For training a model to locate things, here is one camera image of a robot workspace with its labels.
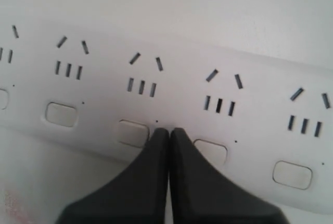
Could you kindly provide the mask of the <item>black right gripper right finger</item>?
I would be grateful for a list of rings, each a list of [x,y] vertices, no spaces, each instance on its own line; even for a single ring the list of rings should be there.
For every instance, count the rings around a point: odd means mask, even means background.
[[[174,223],[288,223],[277,206],[237,186],[197,150],[186,131],[170,136],[169,176]]]

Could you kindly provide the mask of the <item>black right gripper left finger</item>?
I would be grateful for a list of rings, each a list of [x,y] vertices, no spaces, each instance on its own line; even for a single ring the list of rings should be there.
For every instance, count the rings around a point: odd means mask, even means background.
[[[124,171],[68,205],[57,223],[164,223],[168,146],[168,130],[157,128]]]

